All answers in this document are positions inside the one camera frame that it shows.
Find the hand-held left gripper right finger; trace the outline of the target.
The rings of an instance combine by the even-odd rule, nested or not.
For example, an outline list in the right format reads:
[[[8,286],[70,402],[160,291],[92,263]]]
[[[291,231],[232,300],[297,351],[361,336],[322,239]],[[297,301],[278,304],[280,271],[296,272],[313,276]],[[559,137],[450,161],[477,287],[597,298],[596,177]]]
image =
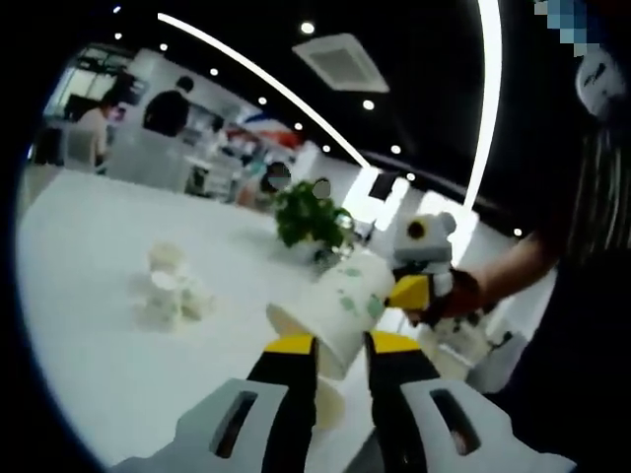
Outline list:
[[[387,472],[572,472],[574,461],[517,439],[507,413],[443,378],[415,340],[364,335],[372,417]]]

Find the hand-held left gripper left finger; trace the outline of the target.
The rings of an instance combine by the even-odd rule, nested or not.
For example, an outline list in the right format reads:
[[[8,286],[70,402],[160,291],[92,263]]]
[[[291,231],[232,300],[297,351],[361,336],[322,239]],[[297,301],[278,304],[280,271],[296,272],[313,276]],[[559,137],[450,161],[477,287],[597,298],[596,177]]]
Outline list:
[[[268,344],[245,379],[230,378],[176,422],[171,442],[115,472],[302,472],[316,424],[318,341]]]

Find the person's right hand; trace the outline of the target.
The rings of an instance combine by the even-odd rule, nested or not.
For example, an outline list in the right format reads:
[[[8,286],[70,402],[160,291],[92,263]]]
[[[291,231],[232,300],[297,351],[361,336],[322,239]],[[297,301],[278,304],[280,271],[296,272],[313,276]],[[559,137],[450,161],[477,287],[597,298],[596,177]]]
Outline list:
[[[453,269],[454,284],[444,297],[435,300],[427,309],[406,310],[405,316],[413,327],[421,323],[431,325],[441,319],[492,310],[498,303],[489,296],[488,284],[481,270]]]

